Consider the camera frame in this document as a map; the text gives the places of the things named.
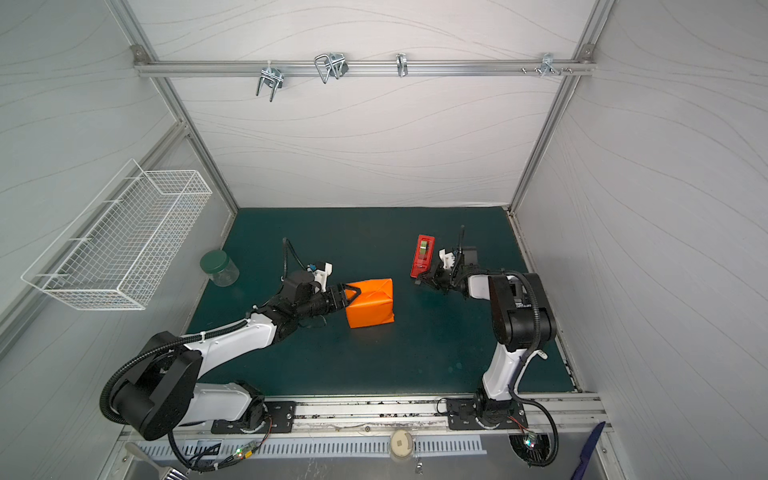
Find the orange wrapping paper sheet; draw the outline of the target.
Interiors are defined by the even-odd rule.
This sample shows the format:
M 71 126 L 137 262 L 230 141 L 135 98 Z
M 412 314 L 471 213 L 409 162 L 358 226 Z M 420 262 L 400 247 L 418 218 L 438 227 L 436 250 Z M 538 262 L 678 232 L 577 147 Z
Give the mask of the orange wrapping paper sheet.
M 361 295 L 345 309 L 350 328 L 359 329 L 386 325 L 395 321 L 394 289 L 391 279 L 374 279 L 355 282 L 362 289 Z

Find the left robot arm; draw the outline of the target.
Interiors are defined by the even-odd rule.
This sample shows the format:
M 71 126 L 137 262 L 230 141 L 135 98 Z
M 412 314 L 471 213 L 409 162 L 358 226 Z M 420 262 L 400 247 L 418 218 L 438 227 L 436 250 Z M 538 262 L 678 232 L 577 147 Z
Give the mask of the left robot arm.
M 275 295 L 242 320 L 193 335 L 154 335 L 106 382 L 99 397 L 102 415 L 132 426 L 145 440 L 206 422 L 226 422 L 243 431 L 261 428 L 267 409 L 258 389 L 243 381 L 214 385 L 200 379 L 237 357 L 284 340 L 306 319 L 346 309 L 362 294 L 352 284 L 329 286 L 326 278 L 321 271 L 294 271 Z

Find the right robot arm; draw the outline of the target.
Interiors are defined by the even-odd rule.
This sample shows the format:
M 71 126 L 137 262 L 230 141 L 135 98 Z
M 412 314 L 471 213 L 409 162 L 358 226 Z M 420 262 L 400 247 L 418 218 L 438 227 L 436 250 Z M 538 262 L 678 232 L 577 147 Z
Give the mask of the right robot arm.
M 440 292 L 490 303 L 496 348 L 481 380 L 478 409 L 510 407 L 525 401 L 519 383 L 536 355 L 557 335 L 557 325 L 539 274 L 489 269 L 477 263 L 474 247 L 435 251 L 416 248 L 411 278 Z

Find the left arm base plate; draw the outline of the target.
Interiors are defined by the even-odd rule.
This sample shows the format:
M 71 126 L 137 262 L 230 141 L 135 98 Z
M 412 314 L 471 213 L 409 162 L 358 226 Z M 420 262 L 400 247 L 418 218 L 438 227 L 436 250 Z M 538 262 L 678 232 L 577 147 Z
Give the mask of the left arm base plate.
M 237 420 L 215 420 L 213 434 L 264 434 L 290 433 L 295 419 L 297 404 L 292 401 L 257 401 L 249 406 Z

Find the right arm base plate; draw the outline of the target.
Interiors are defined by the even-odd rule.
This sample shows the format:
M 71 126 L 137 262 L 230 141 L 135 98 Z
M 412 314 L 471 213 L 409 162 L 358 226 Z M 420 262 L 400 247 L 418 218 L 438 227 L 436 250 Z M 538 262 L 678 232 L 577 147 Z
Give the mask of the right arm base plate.
M 523 405 L 514 400 L 448 398 L 446 411 L 448 428 L 452 431 L 528 429 Z

